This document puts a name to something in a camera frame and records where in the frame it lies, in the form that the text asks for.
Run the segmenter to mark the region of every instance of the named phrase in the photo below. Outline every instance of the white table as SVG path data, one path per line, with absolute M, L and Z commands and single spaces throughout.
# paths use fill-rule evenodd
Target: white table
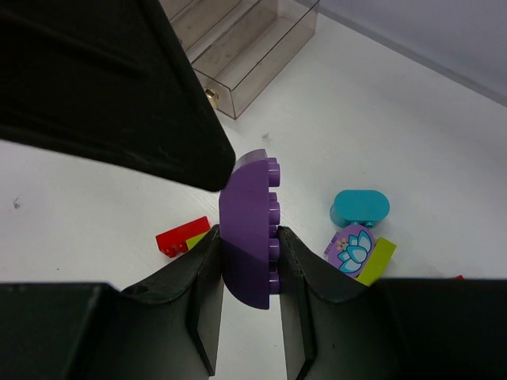
M 322 255 L 346 188 L 391 201 L 376 229 L 398 244 L 387 275 L 506 277 L 507 109 L 339 24 L 318 31 L 234 122 L 237 157 L 281 164 L 282 223 Z M 124 288 L 170 260 L 155 235 L 208 215 L 218 195 L 0 142 L 1 281 L 107 281 Z M 280 307 L 226 291 L 215 379 L 284 379 Z

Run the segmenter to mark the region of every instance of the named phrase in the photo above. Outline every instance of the lego stud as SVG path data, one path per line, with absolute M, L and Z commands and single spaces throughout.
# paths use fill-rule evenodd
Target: lego stud
M 204 93 L 213 109 L 219 109 L 219 94 L 212 89 L 204 89 Z
M 269 293 L 271 295 L 280 294 L 280 276 L 278 273 L 269 273 Z
M 278 227 L 277 226 L 269 226 L 269 237 L 270 238 L 276 238 L 276 232 L 278 230 Z
M 276 158 L 268 158 L 268 171 L 269 171 L 269 187 L 277 188 L 280 186 L 280 164 Z
M 269 202 L 269 224 L 280 224 L 280 204 Z
M 387 197 L 376 190 L 344 190 L 334 198 L 330 217 L 334 224 L 345 228 L 361 224 L 372 228 L 389 214 Z
M 269 239 L 269 259 L 271 261 L 280 259 L 280 242 L 276 238 Z

